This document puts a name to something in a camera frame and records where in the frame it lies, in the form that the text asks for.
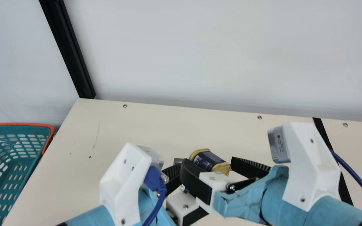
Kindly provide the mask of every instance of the white table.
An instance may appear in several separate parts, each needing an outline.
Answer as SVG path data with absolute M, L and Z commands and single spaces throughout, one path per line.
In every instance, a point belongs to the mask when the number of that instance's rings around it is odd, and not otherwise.
M 335 152 L 362 178 L 362 122 L 341 120 L 322 120 L 322 122 Z M 354 206 L 362 209 L 362 188 L 343 167 L 340 168 Z
M 79 99 L 4 226 L 53 226 L 97 207 L 99 180 L 126 142 L 151 147 L 165 158 L 164 167 L 200 148 L 209 148 L 226 161 L 237 156 L 274 165 L 267 130 L 291 121 L 313 122 L 312 118 L 265 114 L 260 114 L 259 120 L 258 115 Z M 358 193 L 351 193 L 354 200 L 357 195 L 361 198 Z M 219 214 L 209 215 L 197 225 L 210 223 L 255 225 L 223 219 Z

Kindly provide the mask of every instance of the orange basket rim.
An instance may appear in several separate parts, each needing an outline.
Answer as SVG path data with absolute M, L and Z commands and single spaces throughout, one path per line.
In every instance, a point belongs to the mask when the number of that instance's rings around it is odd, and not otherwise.
M 5 122 L 5 123 L 0 123 L 0 126 L 38 126 L 38 127 L 47 127 L 51 130 L 51 135 L 48 138 L 48 140 L 46 141 L 43 151 L 41 152 L 42 155 L 44 155 L 44 153 L 47 150 L 48 145 L 50 144 L 53 136 L 54 136 L 54 127 L 52 125 L 49 124 L 44 124 L 44 123 L 20 123 L 20 122 Z

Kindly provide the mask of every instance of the navy blue can label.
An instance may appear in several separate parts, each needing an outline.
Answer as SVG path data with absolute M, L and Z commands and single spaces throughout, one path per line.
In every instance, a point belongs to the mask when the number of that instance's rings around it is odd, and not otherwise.
M 215 155 L 212 152 L 198 153 L 193 160 L 193 163 L 207 171 L 211 171 L 213 166 L 224 162 L 225 161 L 223 159 L 221 159 L 219 156 Z

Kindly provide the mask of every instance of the teal plastic basket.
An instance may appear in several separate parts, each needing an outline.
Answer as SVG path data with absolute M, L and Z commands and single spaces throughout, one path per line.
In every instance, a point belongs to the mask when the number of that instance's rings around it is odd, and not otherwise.
M 0 123 L 0 225 L 11 210 L 54 128 L 47 124 Z

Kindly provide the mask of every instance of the white wall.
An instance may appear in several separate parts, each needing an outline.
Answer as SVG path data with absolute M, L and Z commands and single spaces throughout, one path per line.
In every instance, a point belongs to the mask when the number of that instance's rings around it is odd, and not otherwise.
M 362 121 L 362 0 L 65 0 L 101 99 Z
M 0 122 L 59 126 L 77 97 L 39 1 L 0 1 Z

